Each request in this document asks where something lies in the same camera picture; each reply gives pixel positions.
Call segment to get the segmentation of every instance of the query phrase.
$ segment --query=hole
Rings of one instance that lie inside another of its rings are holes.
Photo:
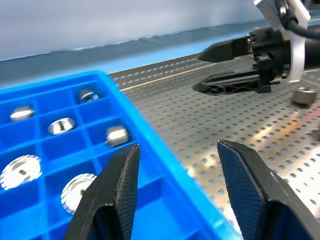
[[[270,156],[270,157],[268,157],[268,158],[266,159],[266,161],[267,161],[268,163],[272,163],[274,160],[275,160],[275,158],[274,158],[273,156]]]
[[[21,170],[19,171],[19,173],[20,173],[21,175],[26,175],[26,171],[23,170],[23,169],[21,169]]]
[[[201,172],[200,172],[200,175],[201,175],[202,177],[205,177],[205,176],[207,175],[207,172],[206,172],[206,171],[201,171]]]
[[[220,188],[220,189],[218,189],[216,192],[217,192],[219,195],[223,195],[225,191]]]

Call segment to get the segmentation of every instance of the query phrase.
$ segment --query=blue plastic tray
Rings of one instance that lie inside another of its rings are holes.
[[[84,88],[101,98],[80,103]],[[35,116],[11,121],[23,106],[33,106]],[[50,135],[48,126],[66,117],[76,128]],[[130,140],[111,148],[106,129],[116,125],[126,127]],[[114,82],[94,71],[0,91],[0,172],[27,154],[41,158],[42,170],[34,181],[0,189],[0,239],[62,239],[72,218],[60,201],[64,186],[82,173],[98,175],[117,149],[132,143],[142,152],[132,240],[239,238]]]

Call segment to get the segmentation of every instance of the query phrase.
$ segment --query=small metal part on table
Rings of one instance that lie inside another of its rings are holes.
[[[4,190],[31,182],[42,174],[40,158],[35,155],[23,155],[9,163],[2,171],[0,184]]]
[[[48,131],[52,135],[63,134],[72,130],[75,125],[75,121],[69,117],[65,117],[51,123],[48,127]]]
[[[96,177],[94,174],[83,173],[65,185],[61,193],[61,204],[68,213],[72,215],[75,213],[83,194]]]
[[[10,118],[12,121],[18,121],[18,120],[30,118],[34,114],[35,114],[35,110],[31,106],[22,106],[22,107],[17,107],[11,113]]]
[[[292,102],[310,106],[317,98],[316,90],[308,87],[298,87],[292,96]]]
[[[109,127],[106,131],[106,144],[115,147],[129,141],[127,130],[123,126]]]
[[[92,102],[98,100],[99,96],[91,89],[82,89],[79,93],[79,98],[81,103]]]

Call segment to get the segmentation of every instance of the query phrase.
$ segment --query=metal part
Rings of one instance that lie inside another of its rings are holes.
[[[282,7],[280,8],[280,13],[281,13],[281,16],[282,16],[282,17],[283,17],[284,15],[286,15],[287,9],[286,9],[285,6],[282,6]]]
[[[140,148],[118,149],[86,189],[64,240],[130,240],[134,225]]]
[[[315,102],[317,94],[316,90],[312,88],[298,87],[293,92],[292,102],[309,107]]]
[[[109,76],[114,79],[120,89],[128,89],[212,64],[197,61],[197,55],[182,56],[165,62],[118,71]]]
[[[79,97],[81,103],[92,102],[99,99],[98,94],[88,88],[82,89],[79,93]]]
[[[23,155],[10,162],[3,169],[0,184],[4,190],[8,190],[31,182],[41,175],[40,158],[35,155]]]
[[[217,153],[218,139],[255,149],[320,218],[317,171],[320,142],[310,134],[319,125],[320,99],[309,109],[291,104],[290,96],[297,85],[286,83],[272,86],[271,93],[262,94],[211,96],[192,89],[195,83],[213,73],[245,72],[252,69],[253,63],[250,56],[238,58],[133,87],[124,93],[236,229],[239,228]],[[232,64],[240,65],[224,69]],[[308,72],[299,84],[320,91],[318,79],[319,72]]]
[[[127,130],[123,126],[109,127],[106,131],[105,143],[112,147],[124,144],[129,141]]]
[[[61,204],[69,214],[75,213],[84,192],[96,177],[90,173],[80,174],[65,185],[61,193]]]
[[[63,134],[72,130],[75,126],[76,123],[74,120],[65,117],[51,123],[48,127],[48,132],[52,135]]]
[[[35,114],[35,110],[31,106],[17,107],[11,114],[12,121],[31,118]]]

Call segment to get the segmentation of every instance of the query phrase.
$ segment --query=perforated metal table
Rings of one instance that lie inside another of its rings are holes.
[[[192,89],[213,73],[250,68],[251,58],[136,84],[123,91],[178,156],[188,174],[239,229],[230,206],[217,140],[254,148],[285,179],[316,218],[320,218],[320,95],[310,108],[291,103],[296,87],[320,91],[320,72],[282,83],[271,93],[209,96]]]

